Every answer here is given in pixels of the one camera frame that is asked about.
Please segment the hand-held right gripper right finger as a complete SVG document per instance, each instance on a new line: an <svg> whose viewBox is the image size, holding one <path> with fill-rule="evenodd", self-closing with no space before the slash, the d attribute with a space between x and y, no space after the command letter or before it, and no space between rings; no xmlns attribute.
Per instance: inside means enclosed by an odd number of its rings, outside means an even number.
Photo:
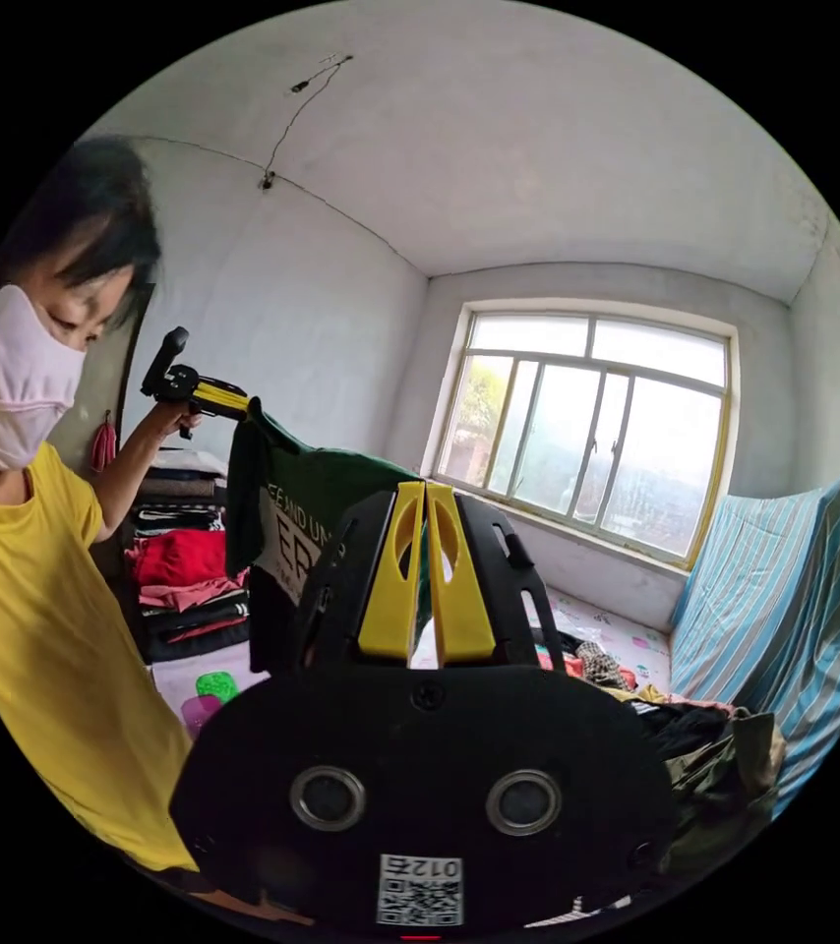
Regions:
<svg viewBox="0 0 840 944"><path fill-rule="evenodd" d="M440 660L490 660L495 638L451 487L426 486L431 602Z"/></svg>

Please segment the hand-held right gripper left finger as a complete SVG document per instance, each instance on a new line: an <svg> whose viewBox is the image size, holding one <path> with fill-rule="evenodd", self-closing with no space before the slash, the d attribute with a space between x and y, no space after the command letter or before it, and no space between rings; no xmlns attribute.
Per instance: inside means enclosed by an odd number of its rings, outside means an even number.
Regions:
<svg viewBox="0 0 840 944"><path fill-rule="evenodd" d="M420 584L425 485L401 483L385 512L376 567L358 634L369 659L409 659Z"/></svg>

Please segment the person's left hand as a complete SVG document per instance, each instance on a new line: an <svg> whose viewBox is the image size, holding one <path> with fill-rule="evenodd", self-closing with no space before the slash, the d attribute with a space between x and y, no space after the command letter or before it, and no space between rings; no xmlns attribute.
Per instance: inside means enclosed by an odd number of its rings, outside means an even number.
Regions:
<svg viewBox="0 0 840 944"><path fill-rule="evenodd" d="M149 415L152 434L159 443L164 442L174 433L180 433L185 439L202 422L201 413L190 403L158 402Z"/></svg>

